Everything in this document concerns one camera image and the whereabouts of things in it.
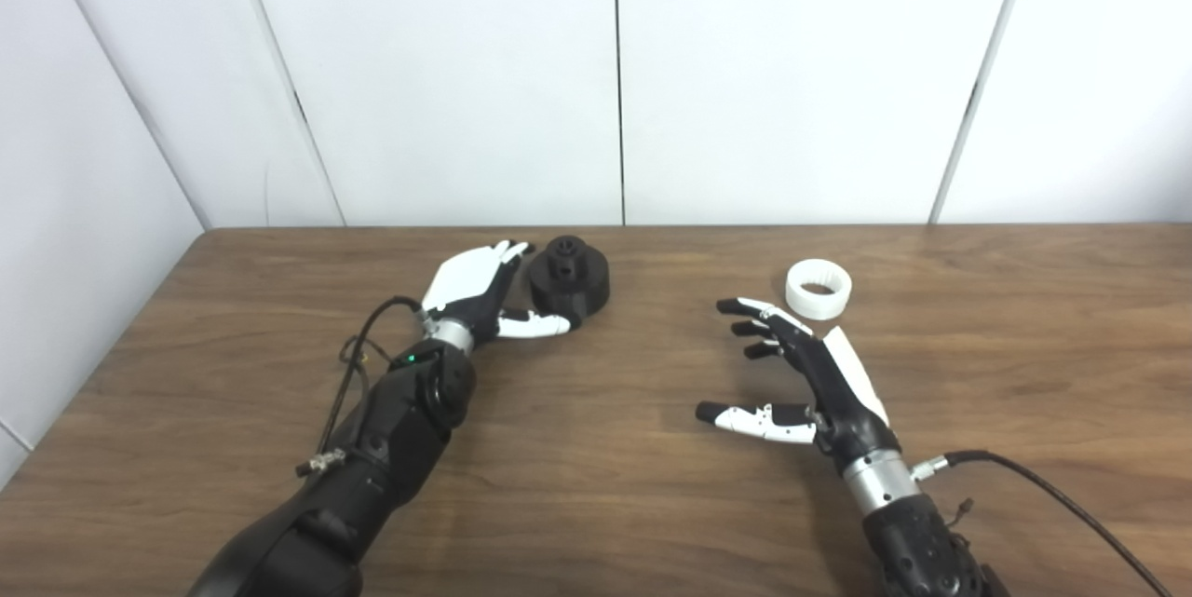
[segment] black forearm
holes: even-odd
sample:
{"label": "black forearm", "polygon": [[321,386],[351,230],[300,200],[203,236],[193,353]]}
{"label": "black forearm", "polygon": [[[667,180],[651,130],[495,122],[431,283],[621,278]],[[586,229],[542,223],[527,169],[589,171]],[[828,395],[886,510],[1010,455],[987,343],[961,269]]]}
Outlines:
{"label": "black forearm", "polygon": [[328,448],[344,453],[342,464],[308,477],[290,500],[237,534],[191,597],[359,595],[356,565],[389,516],[422,489],[473,387],[472,363],[449,343],[430,338],[402,352],[331,433]]}
{"label": "black forearm", "polygon": [[862,527],[886,580],[917,597],[980,597],[985,579],[966,542],[951,534],[936,504],[917,495],[877,509]]}

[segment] white 3d printed ring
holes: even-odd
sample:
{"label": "white 3d printed ring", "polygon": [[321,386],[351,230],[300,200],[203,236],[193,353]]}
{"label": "white 3d printed ring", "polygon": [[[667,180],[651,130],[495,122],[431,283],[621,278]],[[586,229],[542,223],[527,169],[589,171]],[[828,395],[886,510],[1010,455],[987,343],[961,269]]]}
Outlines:
{"label": "white 3d printed ring", "polygon": [[[805,284],[830,288],[831,294],[811,292]],[[803,259],[787,272],[787,304],[808,321],[831,321],[843,313],[849,292],[852,292],[852,279],[848,270],[827,259]]]}

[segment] wooden tabletop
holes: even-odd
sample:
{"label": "wooden tabletop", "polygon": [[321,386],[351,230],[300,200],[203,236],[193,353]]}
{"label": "wooden tabletop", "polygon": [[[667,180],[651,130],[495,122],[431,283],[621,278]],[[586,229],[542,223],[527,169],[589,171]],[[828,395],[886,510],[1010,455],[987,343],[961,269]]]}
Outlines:
{"label": "wooden tabletop", "polygon": [[[0,595],[182,595],[287,498],[379,300],[443,259],[561,229],[242,229],[193,245],[0,493]],[[814,449],[697,423],[701,399],[809,400],[749,362],[720,297],[850,270],[839,324],[909,461],[988,448],[1038,469],[1192,595],[1192,228],[592,228],[613,298],[582,330],[477,352],[479,387],[365,593],[877,596],[859,515]],[[522,288],[515,300],[524,303]],[[416,338],[384,318],[374,338]],[[925,485],[1014,597],[1148,593],[1008,471]]]}

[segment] cable connector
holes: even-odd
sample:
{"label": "cable connector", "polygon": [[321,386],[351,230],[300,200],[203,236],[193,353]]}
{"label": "cable connector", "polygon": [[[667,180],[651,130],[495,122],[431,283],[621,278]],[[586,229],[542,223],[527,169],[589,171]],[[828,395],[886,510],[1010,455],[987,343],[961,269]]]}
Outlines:
{"label": "cable connector", "polygon": [[294,473],[298,478],[306,478],[310,474],[321,474],[324,471],[339,467],[348,459],[348,454],[343,452],[342,448],[336,448],[328,453],[319,453],[310,460],[306,460],[302,465],[294,467]]}
{"label": "cable connector", "polygon": [[974,502],[971,497],[969,497],[968,499],[961,502],[961,505],[956,509],[956,517],[952,518],[952,522],[944,523],[945,527],[948,529],[952,529],[954,527],[956,527],[957,524],[960,524],[961,518],[964,517],[964,516],[967,516],[967,515],[969,515],[969,512],[973,511],[973,506],[975,504],[976,504],[976,502]]}
{"label": "cable connector", "polygon": [[944,471],[950,466],[952,465],[948,461],[948,458],[939,455],[912,466],[911,479],[915,483],[924,481],[936,475],[938,471]]}

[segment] black cylindrical object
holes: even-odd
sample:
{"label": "black cylindrical object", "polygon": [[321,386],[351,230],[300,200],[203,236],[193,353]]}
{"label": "black cylindrical object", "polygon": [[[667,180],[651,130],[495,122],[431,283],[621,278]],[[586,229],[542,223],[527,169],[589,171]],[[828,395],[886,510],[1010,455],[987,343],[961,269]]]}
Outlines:
{"label": "black cylindrical object", "polygon": [[541,313],[571,321],[571,329],[608,303],[608,259],[582,237],[561,236],[529,262],[529,292]]}

